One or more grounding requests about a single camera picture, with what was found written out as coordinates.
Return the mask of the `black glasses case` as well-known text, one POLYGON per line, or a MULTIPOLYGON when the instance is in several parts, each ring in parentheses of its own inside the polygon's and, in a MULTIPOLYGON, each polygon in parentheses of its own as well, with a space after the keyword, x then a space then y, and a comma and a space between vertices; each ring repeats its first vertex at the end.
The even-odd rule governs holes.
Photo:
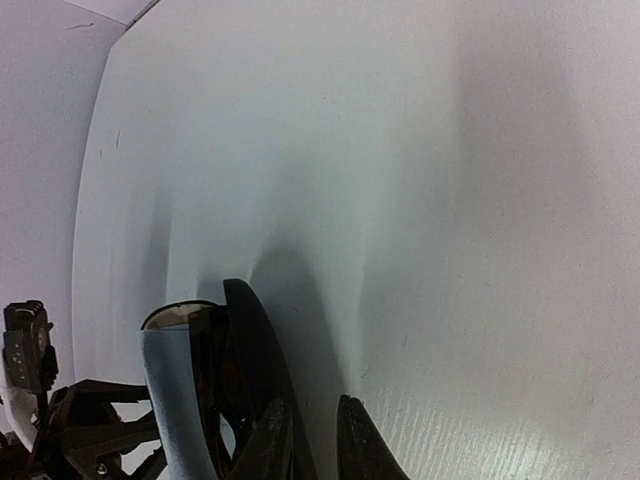
POLYGON ((186 325, 199 414, 215 479, 239 479, 238 460, 268 405, 284 400, 293 417, 290 479, 318 474, 295 389, 270 319, 251 286, 223 282, 225 302, 186 300, 153 311, 144 330, 186 325))

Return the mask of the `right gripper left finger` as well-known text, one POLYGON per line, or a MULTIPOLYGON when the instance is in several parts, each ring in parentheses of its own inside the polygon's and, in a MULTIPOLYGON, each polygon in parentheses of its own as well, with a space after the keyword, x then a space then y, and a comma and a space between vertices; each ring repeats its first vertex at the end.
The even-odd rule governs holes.
POLYGON ((290 406, 273 400, 238 460, 238 478, 290 479, 293 471, 293 417, 290 406))

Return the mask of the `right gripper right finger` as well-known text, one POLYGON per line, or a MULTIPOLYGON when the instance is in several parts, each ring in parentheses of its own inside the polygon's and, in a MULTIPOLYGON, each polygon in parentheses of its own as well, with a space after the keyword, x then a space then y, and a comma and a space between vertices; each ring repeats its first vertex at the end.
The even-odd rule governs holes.
POLYGON ((357 397, 340 397, 336 443, 340 480, 409 480, 357 397))

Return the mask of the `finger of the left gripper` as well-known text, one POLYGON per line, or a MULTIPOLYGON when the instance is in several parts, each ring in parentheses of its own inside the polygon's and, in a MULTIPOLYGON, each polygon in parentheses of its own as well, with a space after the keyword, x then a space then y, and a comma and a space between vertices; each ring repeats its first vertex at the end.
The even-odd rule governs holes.
POLYGON ((52 479, 157 479, 167 467, 164 450, 153 450, 126 473, 122 457, 159 438, 154 414, 130 422, 64 426, 53 436, 47 454, 47 475, 52 479))
POLYGON ((114 403, 149 400, 144 385, 82 380, 57 390, 48 408, 50 425, 108 425, 119 423, 114 403))

